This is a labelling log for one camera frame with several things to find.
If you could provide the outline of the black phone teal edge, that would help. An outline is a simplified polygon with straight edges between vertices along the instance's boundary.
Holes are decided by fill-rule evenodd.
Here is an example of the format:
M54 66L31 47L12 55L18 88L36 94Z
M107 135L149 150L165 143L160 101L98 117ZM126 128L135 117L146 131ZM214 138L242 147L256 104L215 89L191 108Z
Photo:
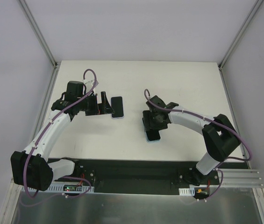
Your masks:
M147 139L161 139L159 131L157 130L150 130L150 131L146 131L146 138Z

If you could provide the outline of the light blue phone case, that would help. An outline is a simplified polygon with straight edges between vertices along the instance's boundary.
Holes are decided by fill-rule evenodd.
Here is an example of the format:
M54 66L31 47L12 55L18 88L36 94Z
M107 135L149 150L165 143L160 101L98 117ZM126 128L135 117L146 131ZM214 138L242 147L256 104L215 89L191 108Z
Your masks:
M148 143L153 143L153 142L159 142L160 139L152 139L152 140L150 140L150 139L146 139L146 141L147 141Z

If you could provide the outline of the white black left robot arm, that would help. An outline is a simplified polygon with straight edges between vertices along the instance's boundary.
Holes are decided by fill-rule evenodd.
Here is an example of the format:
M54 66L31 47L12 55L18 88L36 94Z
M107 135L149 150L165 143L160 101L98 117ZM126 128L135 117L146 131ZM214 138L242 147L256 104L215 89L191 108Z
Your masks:
M49 163L50 153L63 130L73 121L79 112L86 116L112 113L106 93L101 92L102 102L97 102L95 80L69 81L66 91L51 107L43 127L23 151L11 155L11 167L14 183L38 191L46 191L52 181L66 176L75 182L81 176L75 159L63 158Z

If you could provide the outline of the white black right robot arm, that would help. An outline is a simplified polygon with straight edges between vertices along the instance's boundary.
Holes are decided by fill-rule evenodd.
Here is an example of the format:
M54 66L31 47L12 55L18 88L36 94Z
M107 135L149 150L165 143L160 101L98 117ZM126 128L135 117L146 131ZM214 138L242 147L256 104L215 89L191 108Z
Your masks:
M190 171L197 184L205 183L209 173L218 168L241 143L239 135L223 114L208 117L174 102L166 104L157 95L151 97L147 89L144 96L149 110L143 111L142 121L149 142L160 140L159 132L167 129L169 124L186 127L203 136L207 152Z

